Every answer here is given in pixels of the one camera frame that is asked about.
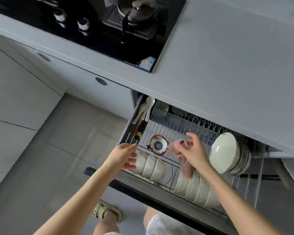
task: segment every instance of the dish towel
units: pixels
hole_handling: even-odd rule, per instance
[[[180,139],[174,141],[168,145],[168,150],[171,152],[181,163],[181,172],[187,179],[193,178],[193,173],[195,168],[186,160],[186,157],[177,149],[177,145],[181,144],[185,148],[191,148],[193,146],[192,142],[186,141],[185,139]]]

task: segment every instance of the hand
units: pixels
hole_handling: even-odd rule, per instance
[[[130,165],[129,163],[135,163],[136,159],[130,157],[136,157],[137,154],[135,150],[137,149],[136,144],[122,143],[116,146],[103,165],[110,167],[112,170],[119,171],[121,169],[134,170],[135,165]]]
[[[191,140],[187,140],[192,143],[193,146],[191,148],[185,148],[181,144],[177,145],[176,148],[179,150],[187,159],[187,161],[196,168],[196,170],[203,174],[207,169],[213,168],[204,144],[200,142],[198,136],[194,133],[186,133],[187,136],[191,137]]]

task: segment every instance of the pull-out drawer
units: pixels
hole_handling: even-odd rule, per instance
[[[222,207],[206,209],[174,194],[173,190],[180,173],[180,163],[168,152],[162,157],[155,155],[147,149],[147,145],[155,134],[163,135],[171,143],[181,138],[187,139],[188,136],[185,134],[193,132],[199,136],[209,152],[218,135],[225,132],[235,134],[237,138],[246,143],[253,158],[250,168],[244,174],[226,177],[226,179],[243,198],[255,207],[262,179],[278,180],[275,176],[266,177],[263,174],[266,145],[180,109],[175,108],[166,112],[158,108],[157,103],[151,111],[149,122],[141,139],[136,140],[134,133],[137,124],[133,125],[132,122],[138,114],[140,105],[145,102],[146,98],[146,95],[141,95],[138,99],[134,115],[128,121],[120,143],[137,143],[138,149],[161,158],[166,165],[166,175],[161,183],[155,183],[126,170],[121,171],[110,186],[205,234],[238,234]]]

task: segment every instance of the sandal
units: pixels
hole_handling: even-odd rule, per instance
[[[107,210],[110,210],[117,217],[117,223],[121,220],[121,217],[122,217],[121,211],[103,200],[98,200],[92,214],[96,216],[97,218],[100,218],[100,220],[102,220]]]

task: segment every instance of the gas stove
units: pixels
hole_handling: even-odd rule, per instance
[[[0,13],[152,72],[186,0],[0,0]]]

